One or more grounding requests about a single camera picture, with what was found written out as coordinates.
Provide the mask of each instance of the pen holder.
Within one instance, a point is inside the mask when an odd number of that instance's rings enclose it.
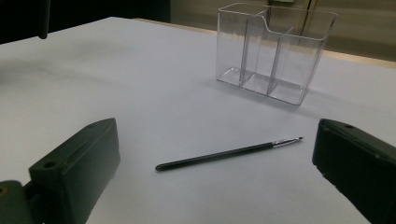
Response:
[[[216,79],[300,105],[335,18],[243,3],[220,8]]]

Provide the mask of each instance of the dark background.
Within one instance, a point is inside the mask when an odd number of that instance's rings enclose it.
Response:
[[[0,44],[38,35],[41,0],[0,0]],[[170,0],[51,0],[49,32],[107,17],[170,21]]]

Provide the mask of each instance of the tabletop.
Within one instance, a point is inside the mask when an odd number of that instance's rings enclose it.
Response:
[[[396,145],[396,69],[324,55],[301,106],[215,79],[216,36],[108,18],[0,46],[0,179],[115,118],[121,162],[87,223],[368,223],[312,164],[320,119]],[[155,166],[303,136],[287,147]]]

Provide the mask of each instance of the white table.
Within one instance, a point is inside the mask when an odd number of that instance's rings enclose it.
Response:
[[[312,164],[318,121],[396,145],[396,70],[322,57],[300,107],[215,80],[216,37],[109,18],[0,46],[0,179],[116,118],[121,164],[88,223],[367,223]],[[157,173],[163,162],[304,141]]]

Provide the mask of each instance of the acrylic holder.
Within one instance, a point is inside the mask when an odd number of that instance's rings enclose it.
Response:
[[[300,105],[335,18],[243,3],[220,8],[216,79]]]

